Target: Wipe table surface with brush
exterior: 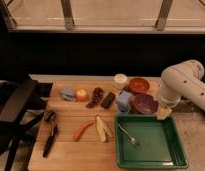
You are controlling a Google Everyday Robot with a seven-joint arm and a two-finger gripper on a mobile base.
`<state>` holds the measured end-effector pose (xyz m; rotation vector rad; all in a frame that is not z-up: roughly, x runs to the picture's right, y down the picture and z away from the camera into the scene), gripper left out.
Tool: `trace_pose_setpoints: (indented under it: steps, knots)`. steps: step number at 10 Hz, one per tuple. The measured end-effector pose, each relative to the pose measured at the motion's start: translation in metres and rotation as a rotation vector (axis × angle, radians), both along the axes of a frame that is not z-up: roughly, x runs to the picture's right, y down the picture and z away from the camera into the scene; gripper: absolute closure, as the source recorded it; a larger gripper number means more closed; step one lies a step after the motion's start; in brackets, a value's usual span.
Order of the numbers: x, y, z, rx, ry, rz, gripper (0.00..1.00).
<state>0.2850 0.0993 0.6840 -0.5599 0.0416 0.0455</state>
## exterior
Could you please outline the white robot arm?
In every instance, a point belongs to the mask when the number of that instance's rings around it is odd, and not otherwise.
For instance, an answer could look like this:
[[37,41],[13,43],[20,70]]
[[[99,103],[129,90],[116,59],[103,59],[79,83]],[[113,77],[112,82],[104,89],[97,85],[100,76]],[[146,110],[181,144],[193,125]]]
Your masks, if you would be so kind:
[[184,97],[205,112],[204,66],[197,60],[172,65],[161,74],[162,85],[156,98],[162,109],[176,107]]

